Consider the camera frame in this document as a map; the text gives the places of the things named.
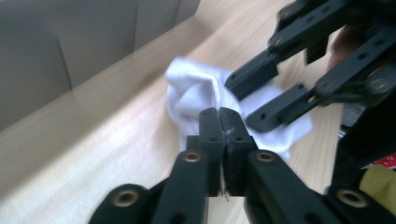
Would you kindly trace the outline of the red patterned object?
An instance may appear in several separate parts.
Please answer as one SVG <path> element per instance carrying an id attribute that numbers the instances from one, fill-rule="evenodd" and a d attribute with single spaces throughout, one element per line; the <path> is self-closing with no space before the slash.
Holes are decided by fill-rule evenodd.
<path id="1" fill-rule="evenodd" d="M 381 165 L 389 169 L 396 169 L 396 153 L 390 154 L 375 161 L 374 165 Z"/>

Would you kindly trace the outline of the white sock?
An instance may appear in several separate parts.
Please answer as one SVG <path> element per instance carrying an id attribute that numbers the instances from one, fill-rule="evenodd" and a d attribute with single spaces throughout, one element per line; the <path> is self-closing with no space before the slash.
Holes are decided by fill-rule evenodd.
<path id="1" fill-rule="evenodd" d="M 175 58 L 165 72 L 167 87 L 167 111 L 178 130 L 179 149 L 187 147 L 187 137 L 199 132 L 199 114 L 215 107 L 231 108 L 242 118 L 268 103 L 283 91 L 273 82 L 239 101 L 224 87 L 231 72 L 213 65 L 199 63 L 183 57 Z M 288 159 L 290 148 L 313 129 L 312 120 L 304 115 L 290 125 L 281 125 L 268 133 L 249 128 L 260 149 L 267 149 Z"/>

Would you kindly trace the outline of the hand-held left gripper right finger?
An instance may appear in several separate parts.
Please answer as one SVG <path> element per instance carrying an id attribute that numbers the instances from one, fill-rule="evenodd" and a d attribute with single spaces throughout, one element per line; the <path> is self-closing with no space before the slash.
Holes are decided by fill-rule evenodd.
<path id="1" fill-rule="evenodd" d="M 226 191 L 231 196 L 244 196 L 248 185 L 248 154 L 255 144 L 236 111 L 223 107 L 219 113 L 225 136 L 222 165 Z"/>

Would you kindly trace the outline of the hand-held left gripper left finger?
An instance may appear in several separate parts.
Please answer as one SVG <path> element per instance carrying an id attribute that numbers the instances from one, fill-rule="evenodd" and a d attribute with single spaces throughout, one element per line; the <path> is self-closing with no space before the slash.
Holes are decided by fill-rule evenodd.
<path id="1" fill-rule="evenodd" d="M 187 150 L 201 150 L 209 160 L 208 196 L 221 194 L 221 159 L 224 149 L 223 133 L 218 110 L 214 107 L 199 114 L 199 132 L 187 138 Z"/>

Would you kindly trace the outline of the grey divided storage box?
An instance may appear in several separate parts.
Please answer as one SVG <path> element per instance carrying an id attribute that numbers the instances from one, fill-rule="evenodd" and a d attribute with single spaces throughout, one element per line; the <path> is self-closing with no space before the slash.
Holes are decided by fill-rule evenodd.
<path id="1" fill-rule="evenodd" d="M 188 19 L 201 0 L 0 0 L 0 131 Z"/>

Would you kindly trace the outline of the yellow object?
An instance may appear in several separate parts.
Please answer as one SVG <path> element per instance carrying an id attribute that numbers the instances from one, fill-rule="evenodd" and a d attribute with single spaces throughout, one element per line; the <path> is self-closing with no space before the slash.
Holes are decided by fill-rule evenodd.
<path id="1" fill-rule="evenodd" d="M 396 172 L 381 165 L 374 165 L 364 173 L 360 190 L 389 211 L 396 213 Z"/>

